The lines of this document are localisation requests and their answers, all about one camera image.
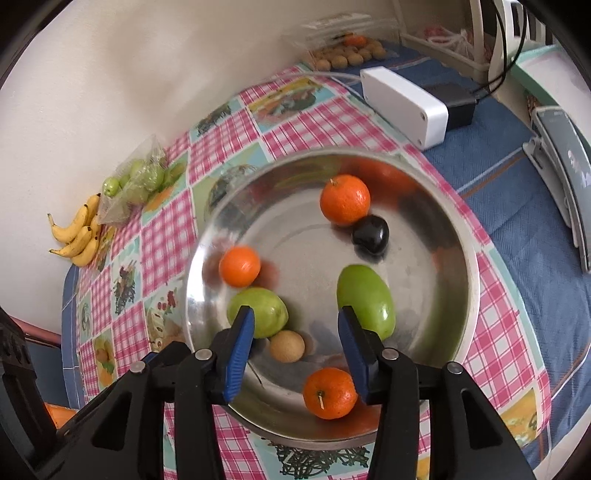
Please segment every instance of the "bowl rim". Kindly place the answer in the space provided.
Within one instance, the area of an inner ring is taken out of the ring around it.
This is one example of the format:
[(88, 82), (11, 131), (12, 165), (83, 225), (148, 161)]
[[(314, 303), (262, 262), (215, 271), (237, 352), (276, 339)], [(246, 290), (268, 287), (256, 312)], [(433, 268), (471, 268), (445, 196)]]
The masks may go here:
[[(266, 175), (267, 172), (274, 170), (275, 168), (280, 168), (285, 164), (300, 161), (309, 157), (317, 157), (320, 155), (347, 155), (366, 157), (371, 160), (380, 161), (383, 163), (387, 163), (388, 165), (394, 166), (395, 168), (403, 171), (405, 174), (411, 176), (416, 182), (418, 182), (429, 193), (429, 195), (431, 195), (436, 200), (438, 205), (444, 211), (448, 220), (452, 224), (452, 227), (458, 237), (458, 240), (460, 241), (464, 259), (466, 261), (466, 273), (468, 280), (466, 321), (462, 337), (456, 348), (456, 353), (453, 356), (453, 361), (458, 362), (460, 364), (464, 363), (468, 355), (470, 345), (472, 344), (474, 333), (476, 331), (476, 322), (478, 319), (478, 313), (480, 309), (480, 272), (478, 269), (478, 261), (476, 259), (475, 248), (477, 240), (472, 235), (467, 225), (467, 222), (457, 211), (456, 207), (452, 204), (452, 201), (437, 187), (437, 185), (432, 180), (430, 180), (427, 177), (426, 174), (412, 166), (407, 161), (401, 160), (401, 156), (399, 154), (397, 155), (396, 152), (388, 154), (353, 147), (320, 147), (312, 148), (309, 150), (302, 150), (299, 152), (292, 153), (290, 155), (286, 155), (285, 157), (279, 158), (274, 162), (269, 163), (268, 165), (265, 165), (263, 168), (257, 170), (252, 175), (248, 176), (246, 182), (238, 186), (235, 190), (228, 193), (212, 212), (211, 217), (206, 223), (206, 226), (203, 229), (203, 233), (199, 236), (199, 238), (202, 238), (204, 236), (206, 231), (209, 229), (209, 225), (211, 224), (212, 220), (215, 217), (217, 217), (219, 212), (222, 211), (223, 208), (225, 208), (225, 206), (228, 203), (230, 203), (234, 197), (236, 197), (243, 189), (247, 188), (253, 181), (259, 179), (263, 175)], [(187, 298), (187, 286), (189, 276), (191, 274), (191, 266), (193, 264), (194, 257), (196, 256), (200, 244), (201, 242), (198, 241), (197, 245), (193, 248), (193, 251), (191, 252), (190, 260), (188, 262), (188, 268), (186, 269), (186, 274), (183, 282), (183, 293), (185, 295), (185, 319), (183, 322), (183, 333), (185, 336), (185, 340), (192, 352), (195, 351), (195, 347), (190, 334), (189, 301)], [(353, 448), (374, 442), (377, 433), (377, 430), (374, 430), (373, 432), (364, 433), (362, 435), (357, 435), (355, 437), (339, 440), (305, 440), (291, 438), (281, 434), (270, 432), (269, 430), (259, 425), (251, 423), (249, 420), (244, 418), (240, 414), (240, 412), (232, 408), (231, 405), (222, 407), (227, 413), (229, 413), (234, 419), (236, 419), (238, 423), (240, 423), (243, 427), (247, 428), (248, 430), (251, 430), (254, 433), (272, 442), (280, 443), (282, 445), (294, 448), (302, 448), (306, 450), (341, 450), (344, 448)], [(426, 409), (427, 404), (422, 403), (420, 407), (421, 414), (423, 414), (426, 411)]]

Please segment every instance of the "silver bolt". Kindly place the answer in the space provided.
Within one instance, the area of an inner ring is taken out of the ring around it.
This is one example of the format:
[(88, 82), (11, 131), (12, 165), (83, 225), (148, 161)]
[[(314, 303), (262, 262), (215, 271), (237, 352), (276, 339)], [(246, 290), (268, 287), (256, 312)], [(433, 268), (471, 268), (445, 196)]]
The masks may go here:
[(209, 360), (212, 355), (213, 353), (209, 348), (202, 348), (201, 350), (197, 350), (195, 352), (195, 358), (197, 360)]
[(398, 358), (398, 350), (395, 350), (393, 348), (385, 348), (384, 350), (382, 350), (382, 356), (386, 360), (396, 360)]
[(447, 369), (454, 375), (459, 375), (464, 370), (464, 368), (457, 362), (449, 362), (447, 364)]
[(144, 368), (146, 368), (146, 364), (139, 360), (138, 362), (134, 362), (131, 364), (131, 366), (129, 367), (129, 371), (133, 374), (140, 374), (144, 371)]

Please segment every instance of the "pink checkered tablecloth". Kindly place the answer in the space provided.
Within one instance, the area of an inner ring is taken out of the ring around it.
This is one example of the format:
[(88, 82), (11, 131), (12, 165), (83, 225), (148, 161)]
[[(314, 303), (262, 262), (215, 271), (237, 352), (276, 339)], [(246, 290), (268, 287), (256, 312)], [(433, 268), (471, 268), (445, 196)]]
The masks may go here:
[[(299, 72), (292, 67), (288, 72)], [(464, 366), (517, 441), (531, 442), (550, 416), (550, 387), (527, 312), (482, 225), (427, 159), (342, 85), (328, 79), (278, 80), (245, 90), (181, 135), (168, 167), (184, 173), (122, 229), (103, 229), (97, 258), (77, 286), (77, 353), (88, 400), (129, 365), (182, 340), (183, 281), (213, 186), (236, 169), (254, 171), (276, 158), (322, 146), (349, 145), (396, 155), (423, 171), (450, 198), (472, 230), (480, 272), (480, 312)], [(302, 452), (261, 439), (215, 409), (228, 478), (361, 479), (371, 446), (346, 452)], [(165, 478), (174, 471), (174, 415), (165, 408)], [(428, 412), (421, 418), (418, 477), (428, 475)], [(339, 458), (347, 456), (347, 461)], [(303, 474), (314, 458), (320, 470)]]

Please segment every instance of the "black cable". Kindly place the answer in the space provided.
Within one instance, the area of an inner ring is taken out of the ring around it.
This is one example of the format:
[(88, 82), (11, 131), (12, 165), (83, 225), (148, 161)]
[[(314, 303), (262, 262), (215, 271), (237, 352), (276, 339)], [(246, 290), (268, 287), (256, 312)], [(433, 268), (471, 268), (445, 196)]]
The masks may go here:
[(488, 87), (489, 85), (495, 83), (500, 78), (502, 78), (501, 83), (503, 83), (505, 81), (507, 71), (508, 71), (508, 68), (507, 68), (507, 35), (505, 32), (505, 24), (503, 23), (503, 19), (501, 17), (501, 13), (499, 12), (499, 9), (496, 7), (495, 0), (491, 0), (491, 3), (492, 3), (492, 7), (495, 9), (496, 19), (498, 20), (499, 28), (501, 29), (501, 40), (503, 42), (503, 71), (501, 72), (500, 75), (497, 75), (496, 78), (493, 78), (492, 80), (486, 82), (484, 85), (480, 85), (477, 89), (472, 90), (470, 93), (476, 93), (479, 90), (482, 90), (482, 89)]
[[(511, 60), (511, 63), (506, 68), (505, 75), (507, 74), (507, 72), (509, 72), (509, 70), (511, 70), (513, 68), (513, 65), (516, 64), (517, 58), (519, 58), (519, 55), (521, 54), (521, 50), (523, 50), (526, 32), (527, 32), (527, 10), (525, 9), (525, 7), (523, 7), (523, 28), (521, 30), (521, 40), (519, 41), (519, 47), (517, 48), (517, 51), (515, 52), (515, 56), (513, 57), (513, 60)], [(493, 93), (495, 93), (501, 87), (501, 85), (503, 85), (503, 82), (499, 82), (498, 85), (495, 86), (490, 92), (488, 92), (486, 95), (484, 95), (482, 97), (477, 98), (476, 101), (480, 102), (481, 100), (484, 100), (485, 98), (490, 97)]]

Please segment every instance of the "white power adapter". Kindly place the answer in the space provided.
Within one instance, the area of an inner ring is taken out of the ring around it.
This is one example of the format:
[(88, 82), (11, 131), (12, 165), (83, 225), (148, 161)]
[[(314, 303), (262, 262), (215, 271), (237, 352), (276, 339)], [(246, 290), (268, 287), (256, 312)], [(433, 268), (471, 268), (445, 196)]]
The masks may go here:
[(445, 103), (386, 67), (361, 70), (365, 101), (419, 149), (445, 139)]

